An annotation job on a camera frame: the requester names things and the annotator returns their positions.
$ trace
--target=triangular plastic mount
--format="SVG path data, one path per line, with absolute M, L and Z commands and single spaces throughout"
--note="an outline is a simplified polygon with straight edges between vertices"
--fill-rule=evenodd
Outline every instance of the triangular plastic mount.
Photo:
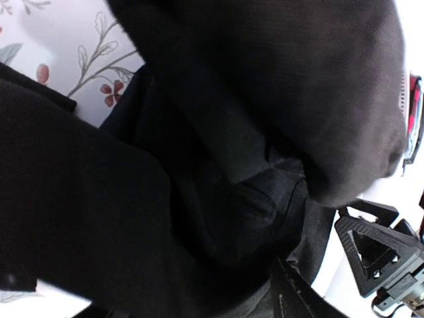
M 419 241 L 375 223 L 344 215 L 336 222 L 335 228 L 362 297 L 368 297 L 380 286 L 389 285 L 390 280 L 402 275 L 402 270 L 421 256 L 422 246 Z M 364 270 L 364 256 L 359 256 L 361 253 L 356 247 L 354 233 L 362 239 L 371 239 L 371 242 L 388 247 L 398 257 L 398 261 L 389 262 L 380 269 L 378 275 L 370 275 L 374 269 L 368 266 L 369 270 Z
M 357 257 L 367 278 L 381 276 L 382 268 L 390 262 L 398 262 L 399 256 L 392 248 L 356 231 L 352 232 Z

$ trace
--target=red object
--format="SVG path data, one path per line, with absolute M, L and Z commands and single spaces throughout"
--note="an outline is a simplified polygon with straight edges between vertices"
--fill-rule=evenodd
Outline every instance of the red object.
M 42 85 L 47 84 L 48 78 L 50 77 L 50 69 L 46 64 L 40 64 L 37 67 L 36 77 L 38 83 Z
M 115 101 L 119 101 L 119 99 L 121 98 L 121 94 L 119 93 L 119 91 L 122 90 L 122 88 L 124 88 L 124 84 L 118 79 L 113 82 L 113 91 L 112 88 L 107 84 L 103 84 L 100 87 L 100 91 L 103 94 L 107 94 L 107 97 L 105 98 L 105 104 L 108 107 L 112 107 Z
M 421 97 L 421 88 L 418 86 L 419 79 L 420 78 L 418 76 L 411 75 L 409 77 L 409 86 L 411 88 L 411 105 L 409 108 L 408 134 L 412 133 L 415 121 L 417 120 L 419 98 Z

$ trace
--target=floral wallpaper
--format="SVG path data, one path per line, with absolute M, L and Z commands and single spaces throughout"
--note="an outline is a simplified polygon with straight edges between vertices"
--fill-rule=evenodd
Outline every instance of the floral wallpaper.
M 95 126 L 143 64 L 103 0 L 0 0 L 0 62 L 76 100 Z M 44 282 L 0 291 L 2 318 L 72 317 L 88 304 Z
M 43 10 L 47 5 L 51 5 L 50 1 L 31 1 L 31 0 L 20 0 L 25 7 L 25 12 L 30 15 L 31 9 Z M 0 0 L 0 15 L 7 13 L 13 14 L 13 4 L 9 3 L 9 0 Z

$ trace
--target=red flower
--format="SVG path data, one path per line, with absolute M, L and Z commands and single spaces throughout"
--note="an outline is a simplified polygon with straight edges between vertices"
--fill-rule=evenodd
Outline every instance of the red flower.
M 112 88 L 107 84 L 103 84 L 100 87 L 100 91 L 103 94 L 107 94 L 105 98 L 105 104 L 108 107 L 112 107 L 115 101 L 119 101 L 119 99 L 121 98 L 121 94 L 119 94 L 119 91 L 122 90 L 122 88 L 124 88 L 124 84 L 118 79 L 113 82 L 113 91 Z
M 50 70 L 46 64 L 40 64 L 36 71 L 37 82 L 46 85 L 48 78 L 50 77 Z

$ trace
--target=dark gray fabric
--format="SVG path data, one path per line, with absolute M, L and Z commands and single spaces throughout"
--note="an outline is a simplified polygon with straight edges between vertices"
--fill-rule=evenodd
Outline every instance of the dark gray fabric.
M 147 67 L 100 131 L 0 73 L 0 260 L 140 317 L 269 315 L 275 257 L 311 282 L 321 204 L 402 152 L 393 3 L 109 3 Z
M 24 87 L 29 89 L 39 95 L 42 95 L 50 102 L 59 105 L 62 109 L 66 111 L 73 112 L 77 106 L 77 103 L 62 94 L 49 89 L 48 87 L 33 81 L 32 79 L 26 77 L 25 75 L 18 73 L 14 69 L 0 63 L 0 78 L 7 80 L 11 83 L 18 85 L 19 87 Z
M 210 115 L 206 105 L 218 118 L 241 102 L 278 132 L 277 148 L 289 142 L 304 155 L 318 202 L 345 204 L 396 168 L 405 125 L 398 107 L 403 38 L 393 1 L 108 2 L 189 121 Z M 266 168 L 237 139 L 225 152 L 216 148 L 228 123 L 218 134 L 191 125 L 230 181 Z
M 271 272 L 274 318 L 347 318 L 328 304 L 284 260 L 277 259 Z

